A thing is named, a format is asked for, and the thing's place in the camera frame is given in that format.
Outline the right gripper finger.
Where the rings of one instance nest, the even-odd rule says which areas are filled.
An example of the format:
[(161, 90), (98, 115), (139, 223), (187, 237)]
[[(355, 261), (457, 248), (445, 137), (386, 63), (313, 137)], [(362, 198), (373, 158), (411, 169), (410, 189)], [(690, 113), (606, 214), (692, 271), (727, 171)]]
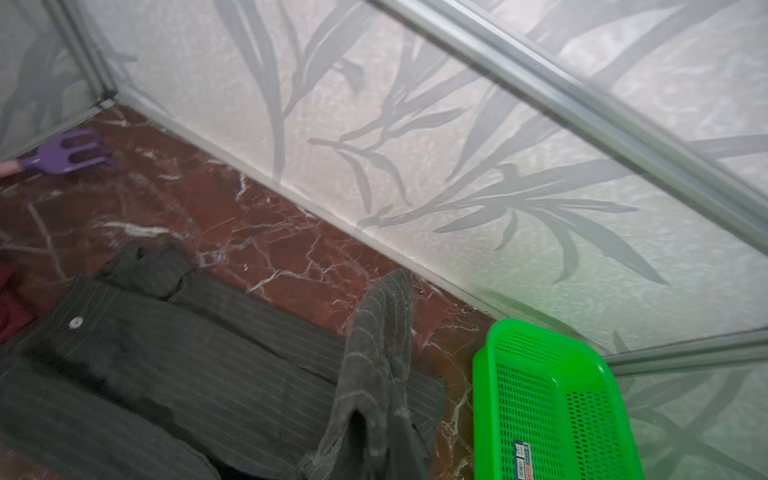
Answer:
[(428, 479), (423, 444), (411, 423), (405, 392), (400, 384), (389, 385), (388, 400), (384, 479)]

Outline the green plastic basket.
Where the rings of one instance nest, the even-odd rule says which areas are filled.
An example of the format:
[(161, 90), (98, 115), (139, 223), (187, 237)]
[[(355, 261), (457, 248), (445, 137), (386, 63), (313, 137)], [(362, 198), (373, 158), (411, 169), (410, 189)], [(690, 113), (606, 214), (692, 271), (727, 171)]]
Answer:
[(643, 478), (618, 383), (587, 344), (501, 320), (472, 380), (476, 478)]

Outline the dark grey striped shirt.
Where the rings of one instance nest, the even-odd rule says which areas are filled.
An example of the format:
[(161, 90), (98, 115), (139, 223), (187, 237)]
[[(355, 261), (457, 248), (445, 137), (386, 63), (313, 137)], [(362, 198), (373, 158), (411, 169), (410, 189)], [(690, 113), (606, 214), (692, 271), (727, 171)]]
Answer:
[(1, 353), (1, 440), (67, 479), (384, 479), (388, 387), (429, 462), (440, 380), (411, 369), (414, 287), (375, 281), (345, 336), (126, 246)]

